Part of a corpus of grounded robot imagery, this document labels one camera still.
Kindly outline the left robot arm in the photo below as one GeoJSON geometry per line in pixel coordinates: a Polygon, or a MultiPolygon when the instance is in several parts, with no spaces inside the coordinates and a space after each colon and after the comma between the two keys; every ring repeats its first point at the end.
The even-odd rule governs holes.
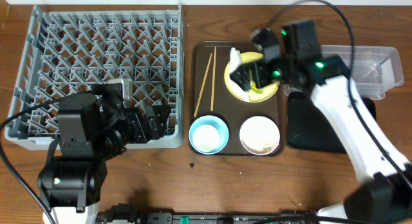
{"type": "Polygon", "coordinates": [[[38,176],[41,199],[56,223],[94,223],[106,162],[165,134],[168,105],[150,106],[142,115],[112,93],[80,93],[61,100],[60,135],[50,144],[38,176]]]}

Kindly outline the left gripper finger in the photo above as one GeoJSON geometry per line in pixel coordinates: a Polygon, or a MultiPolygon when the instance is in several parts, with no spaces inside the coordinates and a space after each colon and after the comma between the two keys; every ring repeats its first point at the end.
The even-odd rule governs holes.
{"type": "Polygon", "coordinates": [[[156,122],[166,123],[171,113],[169,105],[151,105],[144,106],[144,116],[148,119],[153,119],[156,122]]]}
{"type": "Polygon", "coordinates": [[[147,139],[158,140],[162,138],[167,129],[167,118],[158,116],[149,116],[147,118],[147,139]]]}

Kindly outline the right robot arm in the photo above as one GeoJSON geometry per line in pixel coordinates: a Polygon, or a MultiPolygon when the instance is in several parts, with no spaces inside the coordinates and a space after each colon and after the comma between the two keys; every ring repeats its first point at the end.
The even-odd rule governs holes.
{"type": "Polygon", "coordinates": [[[230,74],[241,89],[275,82],[299,88],[324,115],[348,154],[359,188],[342,203],[317,211],[326,222],[395,223],[411,217],[411,163],[388,140],[362,101],[349,67],[324,55],[311,20],[286,24],[278,39],[269,28],[252,42],[261,59],[230,74]]]}

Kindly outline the green orange snack wrapper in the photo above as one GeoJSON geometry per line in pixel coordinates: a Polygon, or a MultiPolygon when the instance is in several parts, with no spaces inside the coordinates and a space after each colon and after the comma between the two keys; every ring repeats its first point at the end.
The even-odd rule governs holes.
{"type": "Polygon", "coordinates": [[[256,86],[256,83],[253,81],[253,74],[252,74],[252,70],[249,71],[249,76],[250,76],[250,88],[253,92],[255,93],[259,93],[262,94],[263,93],[263,89],[258,88],[256,86]]]}

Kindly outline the white paper cup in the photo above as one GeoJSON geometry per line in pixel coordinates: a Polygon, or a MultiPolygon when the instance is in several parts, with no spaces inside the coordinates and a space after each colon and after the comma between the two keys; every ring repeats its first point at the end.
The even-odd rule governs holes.
{"type": "Polygon", "coordinates": [[[210,153],[219,145],[218,130],[212,125],[204,124],[197,127],[192,135],[194,147],[202,153],[210,153]]]}

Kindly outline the white napkin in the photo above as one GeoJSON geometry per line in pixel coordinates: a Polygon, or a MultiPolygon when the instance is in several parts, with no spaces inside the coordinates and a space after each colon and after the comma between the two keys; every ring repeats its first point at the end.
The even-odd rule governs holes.
{"type": "Polygon", "coordinates": [[[228,89],[233,93],[233,95],[244,101],[244,102],[249,102],[249,95],[248,92],[243,91],[237,84],[235,84],[233,81],[231,81],[229,75],[236,70],[238,66],[240,66],[242,63],[242,58],[240,51],[231,48],[230,50],[230,62],[229,62],[229,67],[227,70],[227,82],[228,82],[228,89]]]}

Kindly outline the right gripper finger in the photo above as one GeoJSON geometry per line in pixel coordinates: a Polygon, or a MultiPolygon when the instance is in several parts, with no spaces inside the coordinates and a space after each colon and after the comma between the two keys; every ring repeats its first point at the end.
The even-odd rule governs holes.
{"type": "Polygon", "coordinates": [[[264,88],[269,85],[268,71],[265,65],[252,63],[251,70],[253,74],[253,81],[258,88],[264,88]]]}
{"type": "Polygon", "coordinates": [[[250,89],[250,75],[249,72],[243,68],[237,68],[229,75],[231,81],[237,84],[243,91],[250,89]]]}

